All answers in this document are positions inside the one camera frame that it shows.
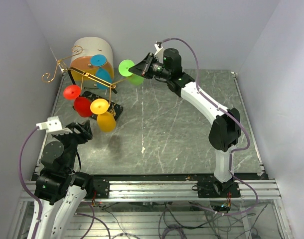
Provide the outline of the green wine glass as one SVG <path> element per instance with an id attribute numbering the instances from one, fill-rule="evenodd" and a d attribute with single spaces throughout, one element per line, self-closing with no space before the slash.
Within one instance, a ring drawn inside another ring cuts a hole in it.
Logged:
<path id="1" fill-rule="evenodd" d="M 140 85 L 143 83 L 144 78 L 138 75 L 135 75 L 134 73 L 131 73 L 129 71 L 129 69 L 131 67 L 133 67 L 135 65 L 135 63 L 130 60 L 130 59 L 126 59 L 123 60 L 119 66 L 118 66 L 118 70 L 119 73 L 126 78 L 126 80 L 128 80 L 130 83 L 132 83 L 133 85 Z"/>

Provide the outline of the yellow wine glass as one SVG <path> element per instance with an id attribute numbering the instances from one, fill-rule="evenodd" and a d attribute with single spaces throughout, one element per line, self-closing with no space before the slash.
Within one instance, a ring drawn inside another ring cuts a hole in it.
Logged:
<path id="1" fill-rule="evenodd" d="M 116 120 L 108 111 L 110 104 L 105 99 L 96 99 L 90 105 L 90 110 L 97 115 L 97 124 L 102 132 L 112 132 L 116 127 Z"/>

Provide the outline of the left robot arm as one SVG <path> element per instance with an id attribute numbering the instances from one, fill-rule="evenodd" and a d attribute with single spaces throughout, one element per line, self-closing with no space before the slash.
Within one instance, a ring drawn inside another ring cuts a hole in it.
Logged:
<path id="1" fill-rule="evenodd" d="M 35 182 L 34 213 L 27 237 L 62 239 L 81 201 L 94 193 L 93 177 L 74 171 L 75 161 L 80 159 L 78 145 L 93 138 L 90 121 L 63 126 L 52 118 L 36 127 L 55 140 L 43 148 L 43 169 Z"/>

